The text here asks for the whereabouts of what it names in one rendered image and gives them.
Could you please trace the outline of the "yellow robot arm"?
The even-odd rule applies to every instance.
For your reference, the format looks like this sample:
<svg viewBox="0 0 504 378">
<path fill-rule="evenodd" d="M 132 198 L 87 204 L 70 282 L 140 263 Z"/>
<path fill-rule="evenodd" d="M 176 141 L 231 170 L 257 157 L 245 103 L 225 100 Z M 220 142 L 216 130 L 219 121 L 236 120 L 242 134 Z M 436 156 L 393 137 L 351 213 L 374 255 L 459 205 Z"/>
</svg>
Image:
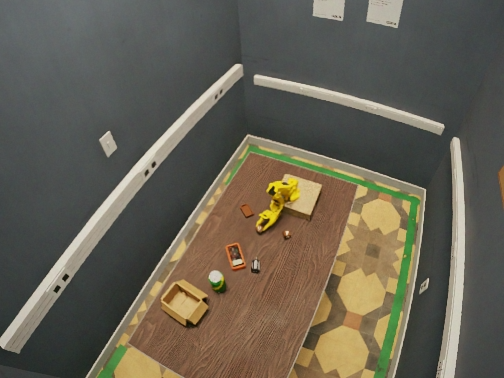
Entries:
<svg viewBox="0 0 504 378">
<path fill-rule="evenodd" d="M 300 189 L 297 188 L 296 183 L 297 183 L 296 180 L 289 178 L 288 183 L 283 182 L 283 181 L 277 181 L 277 182 L 269 184 L 269 187 L 267 189 L 267 193 L 272 197 L 273 202 L 271 203 L 270 208 L 271 208 L 271 211 L 273 212 L 273 214 L 275 214 L 279 217 L 279 215 L 283 211 L 284 200 L 287 201 L 287 196 L 288 197 L 290 196 L 291 202 L 297 200 L 300 197 L 300 193 L 299 193 Z M 295 189 L 295 187 L 296 187 L 296 189 Z M 291 191 L 291 189 L 292 189 L 292 191 Z M 280 192 L 280 194 L 278 192 Z M 280 197 L 280 200 L 279 200 L 279 197 Z M 278 204 L 279 207 L 277 205 L 275 205 L 275 203 Z"/>
</svg>

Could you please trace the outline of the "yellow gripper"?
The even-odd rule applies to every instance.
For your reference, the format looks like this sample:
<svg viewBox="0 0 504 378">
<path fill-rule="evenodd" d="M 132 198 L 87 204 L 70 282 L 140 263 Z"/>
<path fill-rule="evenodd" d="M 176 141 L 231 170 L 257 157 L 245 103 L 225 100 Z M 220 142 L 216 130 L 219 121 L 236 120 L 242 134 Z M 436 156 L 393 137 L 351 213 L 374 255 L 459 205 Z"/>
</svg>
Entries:
<svg viewBox="0 0 504 378">
<path fill-rule="evenodd" d="M 259 216 L 260 216 L 261 218 L 260 218 L 260 219 L 259 219 L 259 221 L 257 222 L 256 227 L 258 226 L 258 224 L 260 224 L 260 223 L 263 221 L 263 219 L 265 219 L 265 220 L 266 220 L 266 219 L 268 219 L 268 218 L 270 219 L 270 220 L 269 220 L 269 222 L 266 224 L 266 226 L 264 227 L 264 229 L 263 229 L 262 231 L 266 230 L 268 227 L 270 227 L 272 224 L 274 224 L 274 223 L 275 223 L 275 221 L 276 221 L 276 220 L 277 220 L 277 218 L 278 218 L 275 214 L 273 214 L 273 212 L 272 212 L 272 211 L 268 211 L 268 210 L 266 210 L 266 211 L 264 211 L 263 213 L 259 214 Z M 276 219 L 276 220 L 275 220 L 275 219 Z"/>
</svg>

